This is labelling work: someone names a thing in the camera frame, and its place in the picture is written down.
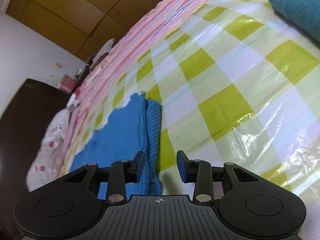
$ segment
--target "blue knitted garment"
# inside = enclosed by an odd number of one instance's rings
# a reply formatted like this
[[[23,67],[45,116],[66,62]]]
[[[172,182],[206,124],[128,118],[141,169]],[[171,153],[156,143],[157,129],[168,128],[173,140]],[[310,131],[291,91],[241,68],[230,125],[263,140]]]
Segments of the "blue knitted garment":
[[[320,41],[320,0],[269,0],[272,8]]]
[[[143,151],[146,161],[141,180],[126,184],[127,198],[131,194],[161,195],[162,185],[156,176],[159,132],[159,103],[135,93],[127,106],[114,109],[108,123],[93,132],[90,141],[75,156],[70,171],[87,163],[109,167],[115,161],[132,160],[138,151]],[[107,183],[101,183],[98,198],[105,199],[106,190]]]

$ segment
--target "dark wooden furniture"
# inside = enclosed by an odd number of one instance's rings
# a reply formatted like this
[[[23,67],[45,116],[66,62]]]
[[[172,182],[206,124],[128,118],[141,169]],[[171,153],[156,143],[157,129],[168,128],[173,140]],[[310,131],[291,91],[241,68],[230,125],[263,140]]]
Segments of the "dark wooden furniture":
[[[27,193],[26,175],[45,130],[63,109],[68,94],[27,79],[0,119],[0,239],[19,239],[13,218],[18,199]]]

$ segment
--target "teal pillow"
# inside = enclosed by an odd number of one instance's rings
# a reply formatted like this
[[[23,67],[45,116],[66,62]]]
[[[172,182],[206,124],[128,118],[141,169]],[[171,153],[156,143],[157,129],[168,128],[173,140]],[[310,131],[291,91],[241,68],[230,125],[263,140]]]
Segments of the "teal pillow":
[[[320,42],[320,0],[269,0],[272,8]]]

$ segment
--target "ribbed gray plate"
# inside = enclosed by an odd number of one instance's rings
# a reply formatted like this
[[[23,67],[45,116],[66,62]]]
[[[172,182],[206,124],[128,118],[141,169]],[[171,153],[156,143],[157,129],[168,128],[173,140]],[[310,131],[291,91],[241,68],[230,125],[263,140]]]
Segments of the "ribbed gray plate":
[[[22,240],[34,238],[25,236]],[[227,228],[210,207],[187,196],[132,196],[129,203],[109,207],[101,220],[69,240],[248,240]],[[298,240],[290,236],[286,240]]]

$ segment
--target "checkered plastic sheet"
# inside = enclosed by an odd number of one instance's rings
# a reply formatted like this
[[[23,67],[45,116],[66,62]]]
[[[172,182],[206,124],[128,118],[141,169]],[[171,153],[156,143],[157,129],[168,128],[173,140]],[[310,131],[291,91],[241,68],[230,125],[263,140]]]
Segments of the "checkered plastic sheet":
[[[145,91],[162,105],[164,194],[193,192],[180,180],[178,150],[234,162],[299,195],[308,210],[300,236],[320,238],[320,50],[268,0],[211,0],[113,84],[80,119],[61,174],[113,108]]]

